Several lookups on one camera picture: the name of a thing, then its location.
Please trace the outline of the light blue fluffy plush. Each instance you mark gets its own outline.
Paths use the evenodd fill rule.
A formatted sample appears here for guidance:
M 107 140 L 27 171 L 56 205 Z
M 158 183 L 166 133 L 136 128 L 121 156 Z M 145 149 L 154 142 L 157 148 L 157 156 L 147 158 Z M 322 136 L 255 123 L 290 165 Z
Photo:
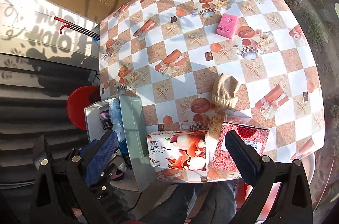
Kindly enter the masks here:
M 123 142 L 126 137 L 122 121 L 121 106 L 118 98 L 109 102 L 109 116 L 113 125 L 113 131 L 117 133 L 118 141 Z

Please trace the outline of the grey white storage box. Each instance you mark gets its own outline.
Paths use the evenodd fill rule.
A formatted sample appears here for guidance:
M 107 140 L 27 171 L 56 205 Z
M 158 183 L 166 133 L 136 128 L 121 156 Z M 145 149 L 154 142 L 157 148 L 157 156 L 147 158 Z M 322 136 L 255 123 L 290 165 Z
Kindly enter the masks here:
M 109 109 L 109 102 L 119 100 L 126 144 L 132 169 L 127 170 L 124 180 L 111 182 L 113 187 L 142 192 L 156 180 L 155 169 L 149 162 L 147 130 L 140 97 L 113 95 L 84 108 L 89 141 L 99 140 L 104 135 L 99 114 Z

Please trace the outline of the red patterned tissue box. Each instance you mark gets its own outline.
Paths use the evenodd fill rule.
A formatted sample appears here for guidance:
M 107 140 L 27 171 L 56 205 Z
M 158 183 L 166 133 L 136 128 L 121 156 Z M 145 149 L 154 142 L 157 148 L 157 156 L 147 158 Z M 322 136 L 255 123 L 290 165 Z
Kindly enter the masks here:
M 247 149 L 262 155 L 270 131 L 258 126 L 224 122 L 208 165 L 210 180 L 230 180 L 240 177 L 237 164 L 250 163 Z

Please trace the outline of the purple knitted hat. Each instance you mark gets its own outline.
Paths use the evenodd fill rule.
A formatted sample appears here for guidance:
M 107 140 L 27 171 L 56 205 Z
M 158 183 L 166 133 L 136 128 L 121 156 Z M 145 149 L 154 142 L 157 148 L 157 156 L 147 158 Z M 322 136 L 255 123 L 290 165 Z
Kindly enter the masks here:
M 108 110 L 102 111 L 99 115 L 99 119 L 101 120 L 102 127 L 104 130 L 112 129 L 113 124 L 111 123 Z

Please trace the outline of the red handled mop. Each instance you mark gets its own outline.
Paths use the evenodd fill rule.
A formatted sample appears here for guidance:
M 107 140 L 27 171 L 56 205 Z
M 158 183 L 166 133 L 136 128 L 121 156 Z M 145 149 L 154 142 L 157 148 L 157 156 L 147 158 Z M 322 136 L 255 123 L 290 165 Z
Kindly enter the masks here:
M 86 35 L 86 36 L 94 39 L 95 41 L 100 40 L 100 35 L 99 34 L 97 34 L 95 32 L 92 32 L 92 31 L 89 31 L 86 28 L 80 27 L 80 26 L 78 26 L 78 25 L 76 25 L 76 24 L 74 24 L 74 23 L 72 23 L 70 21 L 67 21 L 67 20 L 65 20 L 63 18 L 60 18 L 60 17 L 57 17 L 57 16 L 54 17 L 54 20 L 56 20 L 56 21 L 58 21 L 58 22 L 63 24 L 61 26 L 61 28 L 59 29 L 59 34 L 61 34 L 61 35 L 63 34 L 63 29 L 67 28 L 67 29 L 71 29 L 73 31 L 79 32 L 79 33 L 81 33 L 83 35 Z

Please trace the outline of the beige knitted hat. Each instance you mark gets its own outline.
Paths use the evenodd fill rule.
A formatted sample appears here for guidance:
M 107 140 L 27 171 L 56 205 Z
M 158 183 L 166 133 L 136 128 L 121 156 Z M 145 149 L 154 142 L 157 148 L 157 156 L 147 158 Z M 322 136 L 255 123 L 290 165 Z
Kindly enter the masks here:
M 225 109 L 234 109 L 238 101 L 236 93 L 239 88 L 240 84 L 233 76 L 221 74 L 213 85 L 211 103 Z

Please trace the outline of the red plastic stool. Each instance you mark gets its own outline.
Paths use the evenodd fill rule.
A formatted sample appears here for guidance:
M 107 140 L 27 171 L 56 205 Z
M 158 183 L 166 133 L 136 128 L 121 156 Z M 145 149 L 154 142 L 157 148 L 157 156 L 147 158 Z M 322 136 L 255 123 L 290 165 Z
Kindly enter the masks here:
M 82 86 L 74 90 L 67 100 L 67 116 L 79 129 L 86 131 L 85 108 L 101 100 L 99 86 Z

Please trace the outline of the white flower tissue box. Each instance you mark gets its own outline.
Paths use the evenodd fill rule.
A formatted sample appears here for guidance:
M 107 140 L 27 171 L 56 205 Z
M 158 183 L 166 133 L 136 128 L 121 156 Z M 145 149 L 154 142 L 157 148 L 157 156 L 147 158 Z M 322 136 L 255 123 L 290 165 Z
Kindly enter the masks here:
M 151 166 L 173 170 L 204 171 L 207 167 L 207 130 L 158 131 L 147 135 Z

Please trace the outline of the pink foam sponge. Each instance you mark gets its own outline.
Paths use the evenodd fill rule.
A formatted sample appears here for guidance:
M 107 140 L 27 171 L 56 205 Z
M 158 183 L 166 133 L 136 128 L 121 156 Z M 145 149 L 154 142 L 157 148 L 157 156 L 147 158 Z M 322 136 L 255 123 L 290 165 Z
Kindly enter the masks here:
M 237 29 L 238 16 L 224 13 L 217 26 L 217 34 L 232 39 Z

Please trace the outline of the patterned checkered tablecloth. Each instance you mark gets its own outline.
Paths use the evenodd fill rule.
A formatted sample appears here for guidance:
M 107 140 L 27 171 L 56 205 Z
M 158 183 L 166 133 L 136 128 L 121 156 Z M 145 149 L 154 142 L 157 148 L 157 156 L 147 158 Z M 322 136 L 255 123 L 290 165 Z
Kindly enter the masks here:
M 232 39 L 217 34 L 224 13 L 238 16 Z M 315 60 L 284 0 L 131 0 L 100 34 L 101 97 L 139 96 L 150 133 L 207 129 L 208 165 L 223 121 L 238 116 L 270 131 L 263 153 L 276 161 L 324 146 Z M 234 109 L 211 103 L 221 74 L 240 84 Z

